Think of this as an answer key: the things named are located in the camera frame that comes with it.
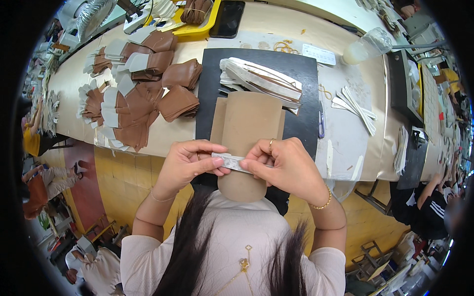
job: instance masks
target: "beige sleeve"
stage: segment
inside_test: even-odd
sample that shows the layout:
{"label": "beige sleeve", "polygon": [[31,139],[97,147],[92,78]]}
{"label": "beige sleeve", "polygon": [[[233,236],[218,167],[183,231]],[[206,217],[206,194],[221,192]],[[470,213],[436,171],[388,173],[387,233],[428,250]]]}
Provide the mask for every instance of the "beige sleeve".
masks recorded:
{"label": "beige sleeve", "polygon": [[308,257],[308,295],[342,296],[346,289],[346,257],[336,248],[324,247],[314,250]]}
{"label": "beige sleeve", "polygon": [[152,295],[170,261],[174,228],[160,243],[146,235],[129,235],[122,239],[120,274],[127,296]]}

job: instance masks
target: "white note paper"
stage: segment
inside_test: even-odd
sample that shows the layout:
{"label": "white note paper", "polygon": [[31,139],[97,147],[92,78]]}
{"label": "white note paper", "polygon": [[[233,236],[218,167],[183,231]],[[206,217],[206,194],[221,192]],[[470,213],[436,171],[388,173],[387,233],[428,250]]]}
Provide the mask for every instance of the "white note paper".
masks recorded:
{"label": "white note paper", "polygon": [[319,63],[336,65],[336,56],[333,52],[309,44],[303,44],[302,55],[315,58]]}

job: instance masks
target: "woman's right hand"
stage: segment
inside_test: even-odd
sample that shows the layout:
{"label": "woman's right hand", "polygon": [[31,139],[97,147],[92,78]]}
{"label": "woman's right hand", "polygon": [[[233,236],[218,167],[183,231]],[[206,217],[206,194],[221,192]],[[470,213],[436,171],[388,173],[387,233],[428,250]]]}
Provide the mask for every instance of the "woman's right hand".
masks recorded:
{"label": "woman's right hand", "polygon": [[279,189],[302,198],[312,205],[323,205],[328,190],[308,152],[298,138],[283,141],[261,139],[250,150],[240,166]]}

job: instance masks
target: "work table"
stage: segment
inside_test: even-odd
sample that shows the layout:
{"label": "work table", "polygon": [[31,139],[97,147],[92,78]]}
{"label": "work table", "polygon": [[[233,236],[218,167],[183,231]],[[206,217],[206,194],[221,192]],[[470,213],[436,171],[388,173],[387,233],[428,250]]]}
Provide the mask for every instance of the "work table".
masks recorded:
{"label": "work table", "polygon": [[[57,133],[97,146],[108,147],[108,141],[105,141],[98,133],[101,127],[92,129],[90,125],[84,123],[84,120],[76,118],[79,101],[78,88],[93,79],[82,72],[87,54],[96,48],[108,45],[115,38],[126,39],[128,35],[122,28],[123,25],[119,25],[91,41],[66,60],[57,73],[51,76],[48,89],[60,93]],[[253,2],[246,3],[239,30],[274,33],[289,39],[294,38],[330,50],[336,55],[341,55],[347,45],[358,39],[356,35],[343,28],[310,14]],[[172,63],[183,63],[193,58],[201,63],[207,43],[207,40],[178,43]],[[376,134],[369,137],[367,142],[361,181],[398,180],[393,171],[395,155],[392,153],[392,147],[398,145],[398,130],[405,122],[404,118],[389,106],[389,92],[386,85],[388,64],[384,59],[386,57],[377,57],[359,65],[362,78],[370,87],[372,112],[378,117],[378,120],[374,121]],[[109,69],[95,79],[97,85],[110,81],[112,86],[116,86]],[[142,148],[139,153],[165,157],[173,142],[191,140],[194,135],[194,119],[179,118],[167,123],[162,116],[159,116],[150,127],[148,146]],[[436,172],[444,173],[444,167],[438,164],[441,149],[430,144],[422,181],[430,180]]]}

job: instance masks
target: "gold necklace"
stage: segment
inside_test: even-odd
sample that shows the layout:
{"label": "gold necklace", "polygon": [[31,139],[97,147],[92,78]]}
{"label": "gold necklace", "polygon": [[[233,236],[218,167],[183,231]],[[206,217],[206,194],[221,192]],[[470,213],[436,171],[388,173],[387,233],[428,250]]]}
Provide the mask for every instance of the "gold necklace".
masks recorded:
{"label": "gold necklace", "polygon": [[252,249],[252,246],[247,245],[245,246],[245,249],[248,252],[247,258],[241,258],[238,261],[242,269],[229,282],[227,282],[219,291],[217,291],[217,293],[214,294],[214,296],[217,296],[220,292],[222,292],[225,288],[227,288],[227,286],[230,285],[242,273],[245,274],[245,277],[247,278],[248,287],[250,288],[250,293],[252,294],[252,296],[254,296],[254,291],[252,289],[252,285],[250,284],[250,280],[248,279],[248,274],[247,274],[247,270],[250,267],[250,250]]}

